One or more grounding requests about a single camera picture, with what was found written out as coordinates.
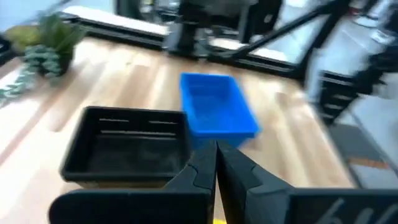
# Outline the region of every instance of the hanging plant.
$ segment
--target hanging plant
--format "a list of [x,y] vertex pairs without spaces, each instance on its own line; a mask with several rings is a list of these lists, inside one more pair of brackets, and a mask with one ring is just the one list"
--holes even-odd
[[41,16],[36,26],[15,26],[5,32],[5,39],[24,61],[15,82],[0,89],[0,107],[35,86],[36,75],[52,85],[58,83],[73,59],[75,46],[84,38],[79,25],[62,21],[58,14]]

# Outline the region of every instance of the floor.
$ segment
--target floor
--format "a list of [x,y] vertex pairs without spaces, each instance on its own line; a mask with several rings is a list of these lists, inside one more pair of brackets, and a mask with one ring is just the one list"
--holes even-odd
[[[0,32],[10,26],[23,23],[34,17],[41,10],[49,8],[59,0],[13,0],[0,1]],[[278,27],[305,14],[309,9],[306,0],[287,0],[280,15]],[[103,11],[113,12],[112,0],[71,0],[64,7],[70,5],[81,5],[92,7]],[[311,23],[293,31],[273,43],[267,48],[285,53],[291,62],[298,62],[301,54],[325,17],[320,17]],[[361,66],[363,59],[371,52],[377,52],[382,46],[373,42],[370,30],[357,26],[348,18],[342,19],[338,24],[336,32],[326,43],[324,50],[316,52],[311,61],[311,69],[308,73],[309,99],[315,99],[317,89],[317,78],[320,70],[329,70],[350,75]],[[379,96],[364,96],[353,109],[346,113],[340,122],[353,125],[362,125],[368,131],[375,142],[380,145],[382,152],[398,167],[398,77],[389,75],[386,78],[392,93],[389,99]],[[353,169],[358,173],[360,181],[368,188],[397,188],[398,178],[387,170],[355,166]]]

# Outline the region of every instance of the wooden tabletop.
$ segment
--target wooden tabletop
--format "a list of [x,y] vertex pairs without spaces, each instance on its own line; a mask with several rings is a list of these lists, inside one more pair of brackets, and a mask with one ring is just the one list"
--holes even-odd
[[[0,67],[0,86],[21,68]],[[241,150],[296,187],[353,187],[325,127],[291,80],[138,47],[86,38],[57,87],[39,80],[34,91],[0,109],[0,223],[47,223],[60,194],[80,188],[59,173],[68,143],[88,105],[180,110],[181,72],[232,75],[262,132]],[[224,219],[219,192],[215,218]]]

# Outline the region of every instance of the blue plastic container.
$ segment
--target blue plastic container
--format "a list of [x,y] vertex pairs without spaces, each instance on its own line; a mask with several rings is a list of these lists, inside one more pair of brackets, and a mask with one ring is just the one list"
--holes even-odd
[[195,146],[222,139],[238,147],[259,131],[234,78],[182,73],[180,87]]

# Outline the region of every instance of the black plastic bin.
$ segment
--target black plastic bin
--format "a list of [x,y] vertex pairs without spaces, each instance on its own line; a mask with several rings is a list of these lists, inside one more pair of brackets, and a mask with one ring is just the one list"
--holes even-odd
[[61,176],[82,187],[160,187],[191,156],[185,115],[87,107]]

